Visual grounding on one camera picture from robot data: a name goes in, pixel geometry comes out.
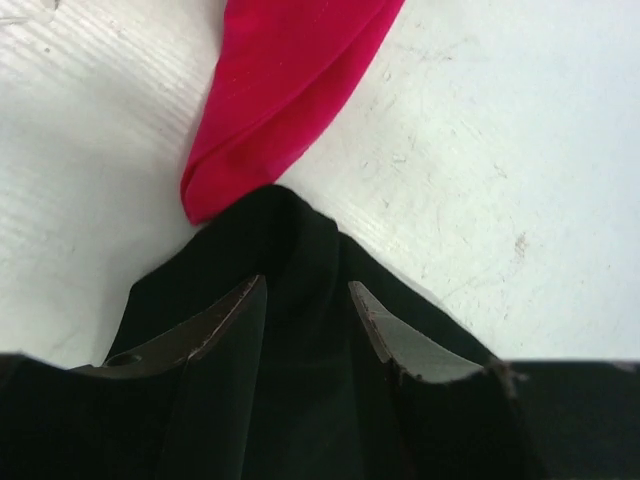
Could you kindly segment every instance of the white table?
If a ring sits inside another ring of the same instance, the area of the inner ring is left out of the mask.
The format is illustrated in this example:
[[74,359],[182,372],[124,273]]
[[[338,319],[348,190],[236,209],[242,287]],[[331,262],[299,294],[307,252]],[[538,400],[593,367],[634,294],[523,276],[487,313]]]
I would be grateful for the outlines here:
[[[222,8],[0,21],[0,350],[100,362],[130,285],[193,234],[177,182]],[[504,357],[638,358],[638,14],[406,0],[282,183]]]

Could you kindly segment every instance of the scratched surface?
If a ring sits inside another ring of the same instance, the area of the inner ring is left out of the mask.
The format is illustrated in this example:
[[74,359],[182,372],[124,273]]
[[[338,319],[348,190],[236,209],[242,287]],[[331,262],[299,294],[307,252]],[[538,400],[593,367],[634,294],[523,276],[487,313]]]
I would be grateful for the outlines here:
[[[0,350],[71,366],[193,233],[177,181],[222,4],[43,5],[0,0]],[[505,357],[637,358],[639,13],[406,0],[282,182]]]

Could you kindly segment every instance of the black fabric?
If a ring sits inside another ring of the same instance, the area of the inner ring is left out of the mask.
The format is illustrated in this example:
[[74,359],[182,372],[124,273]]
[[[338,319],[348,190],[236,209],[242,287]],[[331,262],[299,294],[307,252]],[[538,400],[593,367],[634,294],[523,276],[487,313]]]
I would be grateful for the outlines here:
[[266,276],[268,302],[243,479],[364,478],[349,281],[446,349],[480,364],[490,358],[335,222],[277,186],[240,200],[132,287],[110,355],[196,315],[252,274]]
[[548,478],[531,458],[527,432],[494,375],[484,371],[446,384],[406,376],[394,393],[417,478]]
[[240,480],[266,306],[256,276],[100,367],[0,354],[0,479]]
[[640,478],[640,365],[520,362],[522,430],[547,478]]

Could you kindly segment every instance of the red fabric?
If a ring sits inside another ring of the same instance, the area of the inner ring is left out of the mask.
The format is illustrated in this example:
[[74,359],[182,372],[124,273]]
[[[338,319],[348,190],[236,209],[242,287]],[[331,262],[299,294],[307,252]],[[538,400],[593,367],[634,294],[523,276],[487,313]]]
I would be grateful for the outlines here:
[[181,195],[205,221],[273,183],[345,104],[403,0],[228,0]]

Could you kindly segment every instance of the black cloth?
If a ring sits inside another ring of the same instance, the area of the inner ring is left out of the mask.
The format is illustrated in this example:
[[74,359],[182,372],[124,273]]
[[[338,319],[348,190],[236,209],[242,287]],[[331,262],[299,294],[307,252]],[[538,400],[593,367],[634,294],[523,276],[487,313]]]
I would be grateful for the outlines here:
[[334,221],[278,186],[241,199],[132,287],[110,356],[205,310],[253,274],[266,276],[268,301],[243,479],[364,478],[353,325],[345,321],[350,281],[446,349],[480,364],[491,357]]

